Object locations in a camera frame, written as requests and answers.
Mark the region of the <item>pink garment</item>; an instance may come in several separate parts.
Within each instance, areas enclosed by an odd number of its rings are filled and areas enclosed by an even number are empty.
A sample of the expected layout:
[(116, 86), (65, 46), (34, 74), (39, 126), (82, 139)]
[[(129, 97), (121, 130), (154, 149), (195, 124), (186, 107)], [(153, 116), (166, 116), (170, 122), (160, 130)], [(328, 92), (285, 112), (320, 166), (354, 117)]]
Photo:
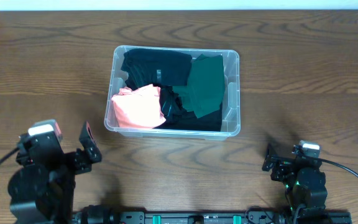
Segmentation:
[(153, 84), (136, 90), (120, 88), (111, 97), (119, 127), (152, 129), (166, 122), (160, 106), (160, 90)]

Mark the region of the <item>large black garment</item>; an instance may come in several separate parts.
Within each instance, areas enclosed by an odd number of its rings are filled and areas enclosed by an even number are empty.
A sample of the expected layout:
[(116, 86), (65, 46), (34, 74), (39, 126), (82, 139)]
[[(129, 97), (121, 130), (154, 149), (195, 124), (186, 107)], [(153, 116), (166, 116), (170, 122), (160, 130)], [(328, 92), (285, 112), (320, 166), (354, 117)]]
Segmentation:
[(174, 115), (173, 119), (166, 120), (157, 129), (173, 129), (187, 131), (217, 131), (220, 132), (222, 127), (222, 105), (219, 109), (197, 118), (194, 112), (183, 111), (179, 115)]

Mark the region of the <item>dark green garment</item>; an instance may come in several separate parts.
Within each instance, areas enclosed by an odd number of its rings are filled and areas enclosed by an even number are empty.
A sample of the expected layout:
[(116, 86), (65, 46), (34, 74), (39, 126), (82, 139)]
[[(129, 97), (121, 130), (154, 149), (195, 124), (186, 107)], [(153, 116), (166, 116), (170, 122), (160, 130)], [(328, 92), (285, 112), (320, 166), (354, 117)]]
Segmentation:
[(191, 63), (187, 84), (174, 86), (173, 92), (178, 94), (187, 112), (201, 118), (220, 109), (225, 87), (223, 56), (201, 54)]

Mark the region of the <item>small black garment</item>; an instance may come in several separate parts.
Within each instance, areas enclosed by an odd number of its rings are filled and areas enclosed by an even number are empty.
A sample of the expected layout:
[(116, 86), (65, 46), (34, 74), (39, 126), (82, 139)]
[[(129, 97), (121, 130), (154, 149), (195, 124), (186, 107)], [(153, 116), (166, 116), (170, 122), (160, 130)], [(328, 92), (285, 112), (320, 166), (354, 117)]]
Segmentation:
[(160, 90), (160, 107), (167, 123), (174, 123), (182, 117), (185, 109), (177, 93), (173, 92), (172, 87), (162, 88)]

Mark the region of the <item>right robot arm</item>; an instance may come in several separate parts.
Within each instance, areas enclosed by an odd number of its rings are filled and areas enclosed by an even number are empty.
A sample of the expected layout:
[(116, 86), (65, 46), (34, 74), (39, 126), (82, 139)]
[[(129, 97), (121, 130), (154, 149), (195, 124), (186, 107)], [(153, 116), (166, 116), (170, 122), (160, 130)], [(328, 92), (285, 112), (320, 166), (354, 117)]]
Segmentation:
[(328, 191), (326, 175), (319, 170), (320, 149), (315, 142), (300, 141), (293, 146), (295, 157), (291, 159), (280, 156), (271, 144), (267, 146), (262, 170), (270, 171), (270, 178), (284, 185), (289, 204), (287, 211), (275, 219), (277, 223), (299, 223), (323, 215)]

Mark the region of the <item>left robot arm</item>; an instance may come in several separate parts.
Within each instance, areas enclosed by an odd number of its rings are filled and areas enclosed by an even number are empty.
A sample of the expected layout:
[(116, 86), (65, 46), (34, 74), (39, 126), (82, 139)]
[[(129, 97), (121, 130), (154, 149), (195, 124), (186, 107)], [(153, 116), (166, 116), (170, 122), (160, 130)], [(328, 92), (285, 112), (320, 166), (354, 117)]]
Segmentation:
[(8, 183), (10, 211), (18, 223), (70, 223), (75, 177), (102, 160), (88, 122), (80, 131), (80, 149), (65, 153), (54, 119), (35, 123), (21, 136), (16, 161), (21, 165)]

